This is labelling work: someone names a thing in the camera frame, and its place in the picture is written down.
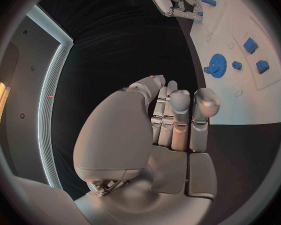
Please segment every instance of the blue cube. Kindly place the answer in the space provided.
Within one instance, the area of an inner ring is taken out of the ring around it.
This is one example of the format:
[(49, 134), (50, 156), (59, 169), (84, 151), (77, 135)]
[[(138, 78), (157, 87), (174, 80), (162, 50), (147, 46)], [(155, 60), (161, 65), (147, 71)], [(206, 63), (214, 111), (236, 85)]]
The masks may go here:
[(249, 39), (244, 43), (243, 47), (247, 52), (252, 54), (258, 48), (258, 45), (251, 37), (249, 37)]
[(256, 63), (256, 65), (257, 65), (259, 74), (264, 73), (266, 70), (268, 70), (270, 68), (269, 64), (266, 61), (262, 61), (262, 60), (260, 60), (258, 63)]

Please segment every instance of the blue gear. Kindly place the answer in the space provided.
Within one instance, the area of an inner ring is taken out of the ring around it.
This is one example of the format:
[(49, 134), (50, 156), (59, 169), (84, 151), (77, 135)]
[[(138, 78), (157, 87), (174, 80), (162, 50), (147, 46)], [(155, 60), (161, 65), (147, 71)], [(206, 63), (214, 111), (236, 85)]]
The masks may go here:
[(210, 62), (209, 62), (209, 70), (210, 74), (214, 78), (221, 78), (225, 74), (227, 69), (227, 61), (225, 57), (221, 54), (215, 54), (212, 56)]

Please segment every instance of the blue block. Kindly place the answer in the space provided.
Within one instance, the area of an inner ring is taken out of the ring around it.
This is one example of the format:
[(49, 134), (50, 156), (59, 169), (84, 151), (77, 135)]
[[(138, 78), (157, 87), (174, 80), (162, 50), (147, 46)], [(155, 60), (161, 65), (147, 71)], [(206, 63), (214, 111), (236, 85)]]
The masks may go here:
[(249, 37), (249, 39), (244, 43), (243, 47), (247, 52), (252, 54), (258, 48), (258, 45), (251, 37)]
[(201, 0), (201, 2), (210, 4), (211, 6), (214, 6), (214, 7), (217, 5), (217, 2), (215, 0)]
[(232, 63), (232, 67), (233, 67), (234, 69), (241, 70), (241, 69), (242, 69), (242, 64), (241, 64), (240, 62), (234, 61), (234, 62)]
[(256, 63), (256, 65), (257, 65), (259, 74), (264, 73), (266, 70), (268, 70), (270, 68), (269, 64), (266, 61), (262, 61), (262, 60), (260, 60), (258, 63)]

